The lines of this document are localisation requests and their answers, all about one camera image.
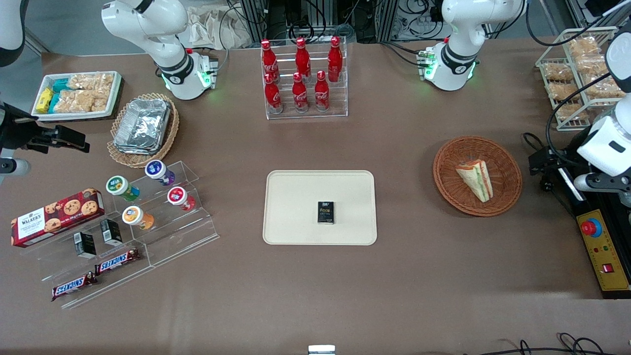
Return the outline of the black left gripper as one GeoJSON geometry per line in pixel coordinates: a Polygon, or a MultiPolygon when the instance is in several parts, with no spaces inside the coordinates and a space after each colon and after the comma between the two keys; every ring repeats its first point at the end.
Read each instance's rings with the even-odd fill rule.
{"type": "Polygon", "coordinates": [[[577,152],[581,144],[582,140],[572,140],[565,148],[554,144],[552,151],[549,148],[535,151],[529,156],[530,175],[550,175],[561,167],[567,168],[571,173],[585,173],[585,160],[577,152]]]}

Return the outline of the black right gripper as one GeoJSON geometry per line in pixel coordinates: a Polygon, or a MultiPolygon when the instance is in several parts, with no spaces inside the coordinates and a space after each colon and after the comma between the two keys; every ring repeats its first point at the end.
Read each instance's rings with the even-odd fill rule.
{"type": "Polygon", "coordinates": [[[50,147],[64,147],[90,152],[90,144],[85,143],[86,136],[79,131],[56,125],[56,140],[58,140],[56,144],[51,137],[45,135],[51,130],[36,123],[37,117],[6,103],[2,103],[0,108],[0,146],[2,149],[47,152],[50,147]]]}

